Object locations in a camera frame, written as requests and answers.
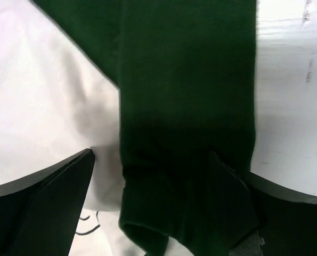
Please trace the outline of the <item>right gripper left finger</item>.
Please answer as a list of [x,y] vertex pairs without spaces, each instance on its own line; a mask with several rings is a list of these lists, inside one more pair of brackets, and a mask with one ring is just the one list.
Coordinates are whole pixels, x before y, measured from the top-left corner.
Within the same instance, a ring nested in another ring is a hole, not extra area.
[[68,255],[94,163],[85,149],[0,185],[0,255]]

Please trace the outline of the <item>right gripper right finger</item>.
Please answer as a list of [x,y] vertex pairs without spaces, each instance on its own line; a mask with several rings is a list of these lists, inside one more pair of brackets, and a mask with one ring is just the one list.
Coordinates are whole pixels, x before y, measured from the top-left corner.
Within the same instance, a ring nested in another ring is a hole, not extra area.
[[211,203],[229,255],[317,255],[317,196],[256,174],[244,177],[209,153]]

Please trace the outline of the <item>white green Charlie Brown t-shirt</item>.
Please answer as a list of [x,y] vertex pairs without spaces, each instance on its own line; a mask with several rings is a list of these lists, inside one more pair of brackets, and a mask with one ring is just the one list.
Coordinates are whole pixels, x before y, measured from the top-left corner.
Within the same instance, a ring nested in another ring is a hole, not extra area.
[[0,1],[0,184],[91,148],[113,255],[230,255],[255,144],[255,1]]

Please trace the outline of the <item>white table board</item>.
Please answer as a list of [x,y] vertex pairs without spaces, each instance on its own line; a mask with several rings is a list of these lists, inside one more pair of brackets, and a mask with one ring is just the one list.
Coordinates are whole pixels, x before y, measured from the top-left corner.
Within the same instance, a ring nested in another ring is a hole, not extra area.
[[250,178],[317,197],[317,1],[259,1]]

